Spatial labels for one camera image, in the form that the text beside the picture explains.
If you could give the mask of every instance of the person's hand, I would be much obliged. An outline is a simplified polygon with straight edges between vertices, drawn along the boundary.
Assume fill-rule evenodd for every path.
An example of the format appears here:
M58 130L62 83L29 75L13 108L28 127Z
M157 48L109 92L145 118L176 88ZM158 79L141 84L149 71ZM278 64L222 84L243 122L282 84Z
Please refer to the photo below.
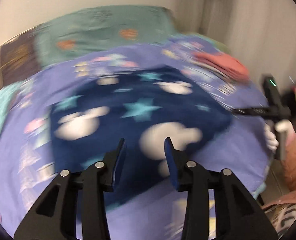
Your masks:
M292 123L289 120L282 120L275 124L275 130L277 132L286 132L287 140L286 146L292 143L292 141L296 138L296 132L293 129Z
M271 131L270 126L267 125L266 123L265 123L264 129L265 129L265 137L266 137L267 147L271 151L275 151L278 148L279 142L275 138L275 134Z
M280 122L277 122L275 124L275 130L277 132L287 133L286 146L289 145L296 138L296 133L289 120L282 120ZM275 134L271 131L270 126L267 124L265 124L265 137L266 137L267 147L270 150L275 151L279 145L279 142L277 141Z

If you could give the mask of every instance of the metal pin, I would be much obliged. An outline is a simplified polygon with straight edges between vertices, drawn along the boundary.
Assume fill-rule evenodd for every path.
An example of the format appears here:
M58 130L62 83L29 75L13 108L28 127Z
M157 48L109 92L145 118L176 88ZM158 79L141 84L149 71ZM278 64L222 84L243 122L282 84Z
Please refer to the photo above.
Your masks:
M224 175L226 175L226 176L230 176L230 175L232 174L232 171L231 171L230 169L224 169L224 170L222 171L222 173L223 173Z
M197 165L194 161L188 161L186 164L189 168L193 168Z
M68 176L68 175L69 175L69 170L62 170L62 171L60 172L60 175L61 175L62 177L66 177L66 176Z
M98 168L98 169L102 168L103 166L105 166L104 162L96 162L95 163L95 167Z

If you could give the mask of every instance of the blue blanket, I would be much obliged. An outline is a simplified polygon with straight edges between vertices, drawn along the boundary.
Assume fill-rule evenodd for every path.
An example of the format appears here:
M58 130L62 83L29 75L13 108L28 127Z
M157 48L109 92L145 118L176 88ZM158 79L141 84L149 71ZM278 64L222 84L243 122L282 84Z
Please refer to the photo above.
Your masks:
M106 205L116 206L168 176L167 137L191 155L230 122L230 112L177 69L104 76L52 107L55 171L81 171L124 138L127 157L120 184L105 195Z

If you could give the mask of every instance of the pink towel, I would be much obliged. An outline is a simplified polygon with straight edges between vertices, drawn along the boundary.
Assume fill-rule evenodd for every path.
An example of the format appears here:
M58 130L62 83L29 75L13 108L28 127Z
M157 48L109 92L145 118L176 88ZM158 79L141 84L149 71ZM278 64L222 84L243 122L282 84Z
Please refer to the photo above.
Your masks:
M247 68L228 54L220 53L213 55L204 52L196 52L194 56L197 62L206 63L233 80L239 82L249 81L249 71Z

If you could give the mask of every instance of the star pattern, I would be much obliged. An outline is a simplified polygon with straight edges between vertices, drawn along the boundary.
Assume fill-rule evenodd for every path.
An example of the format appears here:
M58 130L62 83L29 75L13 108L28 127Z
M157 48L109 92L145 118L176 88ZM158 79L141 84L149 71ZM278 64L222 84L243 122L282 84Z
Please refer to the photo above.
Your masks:
M121 117L133 117L136 122L149 121L152 111L162 108L161 106L154 106L153 98L140 98L135 103L124 104L127 112Z
M178 57L176 56L176 54L174 54L172 51L170 50L167 50L167 49L163 49L162 50L162 54L170 57L170 58L173 58L173 59L178 59Z
M125 63L126 63L126 61L124 61L124 60L116 59L116 60L111 60L111 63L109 66L110 67L121 67Z
M84 77L87 76L89 73L87 66L77 66L74 72L77 72L77 77Z
M55 112L64 111L64 110L67 110L69 108L76 107L77 106L77 99L80 98L80 97L82 97L82 96L73 96L73 97L69 97L69 98L66 98L66 99L62 100L61 102L56 104Z
M22 104L20 104L20 108L26 108L28 106L31 106L31 102L30 100L23 102Z
M210 112L210 107L203 105L195 105L199 110Z
M118 59L122 59L122 58L127 58L123 54L109 54L109 55L106 55L106 57L110 58L110 60L118 60Z
M140 81L153 81L153 80L162 80L160 78L162 74L154 73L154 72L146 72L143 74L138 74L137 76L140 76Z
M34 83L33 78L25 81L19 88L19 91L20 91L19 95L21 95L21 94L28 95L32 90L33 83Z
M186 41L179 42L179 44L182 45L185 48L188 48L188 49L194 49L195 48L195 46L193 46L192 44L190 44L189 42L186 42Z
M129 92L131 90L133 90L133 88L119 88L119 89L114 90L113 92L120 93L120 92Z
M87 64L88 64L88 62L86 62L86 61L82 61L82 62L78 62L77 64L75 64L74 67L85 66L85 65L87 65Z

